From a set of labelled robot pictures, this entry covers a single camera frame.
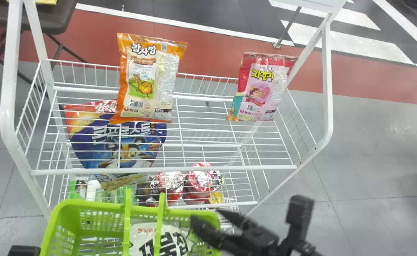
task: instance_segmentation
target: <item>white bottle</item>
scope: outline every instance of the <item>white bottle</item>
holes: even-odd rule
[[[87,183],[87,196],[85,200],[95,201],[96,199],[96,190],[101,188],[101,184],[97,180],[89,180]]]

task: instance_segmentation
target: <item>red floor stripe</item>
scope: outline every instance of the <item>red floor stripe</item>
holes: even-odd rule
[[[188,42],[179,67],[182,73],[237,77],[244,52],[299,55],[302,51],[286,46],[278,50],[267,42],[81,10],[74,12],[67,31],[57,37],[90,63],[118,65],[116,32]],[[48,38],[46,46],[49,57],[53,57],[57,46]],[[66,53],[60,59],[74,60]],[[20,60],[37,61],[29,32],[21,36]],[[334,94],[417,104],[417,68],[332,54],[332,76]],[[321,52],[311,53],[290,88],[322,91]]]

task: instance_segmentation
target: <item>green plastic basket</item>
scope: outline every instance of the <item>green plastic basket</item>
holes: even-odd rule
[[[162,223],[179,222],[180,227],[189,227],[192,214],[196,214],[217,229],[221,227],[219,218],[213,211],[168,208],[164,193],[160,195],[157,208],[132,206],[130,188],[127,189],[124,204],[67,199],[57,204],[52,211],[40,255],[128,256],[131,220],[149,220],[156,222],[153,256],[159,256]],[[219,256],[221,253],[196,240],[189,255]]]

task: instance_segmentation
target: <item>orange snack bag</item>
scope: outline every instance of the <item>orange snack bag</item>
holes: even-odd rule
[[[120,60],[118,106],[111,124],[171,123],[172,93],[186,42],[117,33]]]

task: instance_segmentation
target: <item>barcode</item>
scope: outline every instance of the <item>barcode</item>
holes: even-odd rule
[[[138,108],[142,108],[144,107],[144,103],[140,102],[140,101],[135,101],[135,100],[130,100],[128,107],[138,107]]]
[[[247,110],[250,110],[250,111],[255,111],[255,110],[256,110],[256,107],[255,107],[255,106],[253,106],[253,105],[248,105],[248,106],[246,107],[246,109],[247,109]]]

